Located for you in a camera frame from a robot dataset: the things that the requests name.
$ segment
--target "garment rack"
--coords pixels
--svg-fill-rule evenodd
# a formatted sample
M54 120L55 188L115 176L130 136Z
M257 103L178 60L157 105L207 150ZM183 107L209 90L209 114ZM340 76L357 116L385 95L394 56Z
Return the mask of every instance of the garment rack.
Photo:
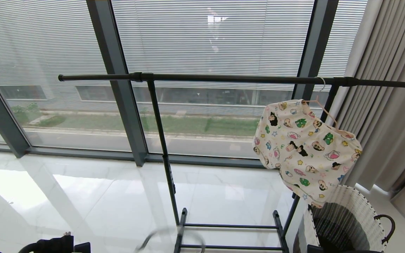
M291 220L294 216L296 207L299 202L299 196L293 194L293 204L291 205L290 212L286 219L284 227L279 218L278 212L273 211L273 219L275 226L254 226L254 225L228 225L228 224L200 224L200 223L187 223L186 218L188 210L183 208L181 216L176 205L176 188L173 181L170 160L168 157L167 144L165 142L165 134L163 131L162 120L159 112L159 104L156 96L156 88L154 81L187 81L187 82L243 82L243 83L288 83L288 84L324 84L318 77L265 77L265 76L233 76L233 75L190 75L190 74L153 74L135 72L127 75L59 75L59 81L64 82L68 80L130 80L134 82L147 82L148 89L151 93L151 101L153 103L154 116L156 118L157 129L159 130L159 138L162 146L162 158L167 176L168 190L173 206L173 213L176 225L180 227L180 231L176 238L174 253L179 253L182 248L201 248L201 245L186 245L182 244L185 227L212 227L212 228L241 228L241 229L276 229L281 247L250 247L250 246L226 246L226 245L206 245L206 248L211 249L234 249L234 250L275 250L289 253L285 236L290 226ZM405 82L393 81L380 81L380 80L360 80L353 77L333 77L324 78L326 85L331 85L329 90L328 99L325 104L326 110L331 108L333 99L340 86L386 86L386 87L405 87ZM321 120L326 120L326 113L323 112Z

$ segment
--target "green lawn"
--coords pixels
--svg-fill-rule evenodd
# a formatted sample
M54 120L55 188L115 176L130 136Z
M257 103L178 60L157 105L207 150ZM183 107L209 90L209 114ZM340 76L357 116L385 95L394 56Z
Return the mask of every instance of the green lawn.
M119 116L110 115L64 115L65 121L58 125L44 125L55 128L124 130ZM141 117L145 131L157 132L153 115ZM181 134L253 136L259 119L236 119L218 117L173 117L162 116L164 131Z

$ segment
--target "laundry basket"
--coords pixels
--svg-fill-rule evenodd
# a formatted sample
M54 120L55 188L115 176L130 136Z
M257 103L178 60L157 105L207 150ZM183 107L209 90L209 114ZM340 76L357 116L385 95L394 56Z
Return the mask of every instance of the laundry basket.
M388 218L392 228L385 234L380 218ZM338 185L323 208L308 208L299 226L294 253L310 253L307 245L318 246L324 253L352 250L383 252L395 231L395 221L377 215L358 190Z

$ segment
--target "hanger hook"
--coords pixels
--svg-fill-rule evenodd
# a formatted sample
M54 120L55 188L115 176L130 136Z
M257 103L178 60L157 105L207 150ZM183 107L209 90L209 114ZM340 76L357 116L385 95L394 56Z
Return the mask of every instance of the hanger hook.
M320 93L324 90L324 88L326 87L326 81L324 80L323 77L318 77L319 79L323 80L323 88L321 88L321 90L318 91L318 95L320 95Z

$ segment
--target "clothes hanger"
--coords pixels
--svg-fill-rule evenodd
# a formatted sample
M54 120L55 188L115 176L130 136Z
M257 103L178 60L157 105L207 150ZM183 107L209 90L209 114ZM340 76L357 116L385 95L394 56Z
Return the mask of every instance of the clothes hanger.
M324 111L329 117L331 117L332 120L334 120L334 123L335 123L334 127L335 127L335 129L336 129L337 131L342 131L342 130L339 130L339 123L337 122L337 120L335 120L335 118L334 118L334 117L324 108L324 106L318 101L318 94L319 94L321 91L323 91L324 88L326 87L326 81L324 80L324 78L323 78L323 77L318 77L318 78L320 78L321 80L323 80L323 88L321 88L321 90L318 91L315 100L304 100L304 102L316 102L316 103L321 107L321 109L323 109L323 111Z

